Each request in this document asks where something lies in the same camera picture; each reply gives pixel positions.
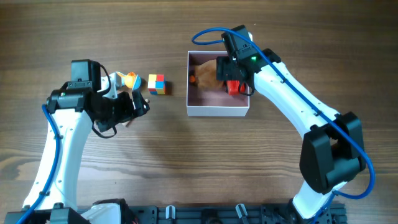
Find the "multicolour puzzle cube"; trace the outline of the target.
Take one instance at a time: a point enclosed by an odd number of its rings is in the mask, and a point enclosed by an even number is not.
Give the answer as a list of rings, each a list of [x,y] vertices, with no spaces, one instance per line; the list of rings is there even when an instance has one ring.
[[[165,77],[163,74],[149,74],[147,89],[151,95],[164,95],[166,89]]]

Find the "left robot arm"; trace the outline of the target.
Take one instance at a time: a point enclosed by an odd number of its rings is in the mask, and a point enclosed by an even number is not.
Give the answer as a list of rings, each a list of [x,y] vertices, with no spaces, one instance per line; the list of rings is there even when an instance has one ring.
[[[19,212],[6,223],[139,223],[124,199],[99,200],[83,213],[76,205],[81,157],[88,135],[115,129],[145,115],[141,79],[133,72],[101,73],[105,67],[85,59],[71,62],[71,78],[42,105],[49,124],[34,184]]]

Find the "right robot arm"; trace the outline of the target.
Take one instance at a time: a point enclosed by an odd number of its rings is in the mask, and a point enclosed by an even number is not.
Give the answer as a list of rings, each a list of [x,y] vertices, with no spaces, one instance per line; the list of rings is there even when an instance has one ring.
[[[221,39],[227,56],[217,59],[218,74],[271,100],[302,137],[304,182],[292,209],[298,220],[315,223],[340,188],[368,166],[359,118],[340,114],[313,96],[276,53],[255,45],[245,26],[224,29]]]

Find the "red toy fire truck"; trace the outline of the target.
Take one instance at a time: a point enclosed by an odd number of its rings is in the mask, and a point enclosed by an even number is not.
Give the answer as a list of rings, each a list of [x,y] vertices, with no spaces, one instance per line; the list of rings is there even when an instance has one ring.
[[[226,92],[229,95],[239,95],[246,91],[245,84],[241,84],[239,80],[227,80],[225,83]]]

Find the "orange blue duck toy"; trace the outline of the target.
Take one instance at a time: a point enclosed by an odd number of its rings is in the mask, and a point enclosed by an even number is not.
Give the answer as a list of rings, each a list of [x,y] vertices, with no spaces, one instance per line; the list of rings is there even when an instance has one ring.
[[[121,85],[126,86],[132,90],[138,90],[141,87],[141,77],[134,72],[129,72],[128,74],[123,74],[121,72],[116,72],[116,74],[121,78]]]

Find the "white pig rattle drum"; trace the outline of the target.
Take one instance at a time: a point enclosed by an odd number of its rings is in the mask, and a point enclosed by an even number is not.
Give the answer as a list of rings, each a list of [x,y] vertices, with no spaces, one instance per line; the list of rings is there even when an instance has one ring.
[[[150,101],[149,101],[149,99],[145,99],[145,102],[146,103],[149,103]],[[133,122],[133,120],[131,119],[130,121],[127,121],[127,122],[125,122],[125,123],[123,123],[123,126],[125,127],[125,128],[128,128],[131,124],[132,124],[132,122]]]

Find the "brown plush toy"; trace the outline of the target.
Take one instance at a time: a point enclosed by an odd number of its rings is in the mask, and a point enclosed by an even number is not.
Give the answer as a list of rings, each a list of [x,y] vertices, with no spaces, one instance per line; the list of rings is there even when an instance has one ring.
[[[194,65],[189,71],[188,82],[202,90],[220,90],[224,82],[217,79],[216,59],[209,60],[201,65]]]

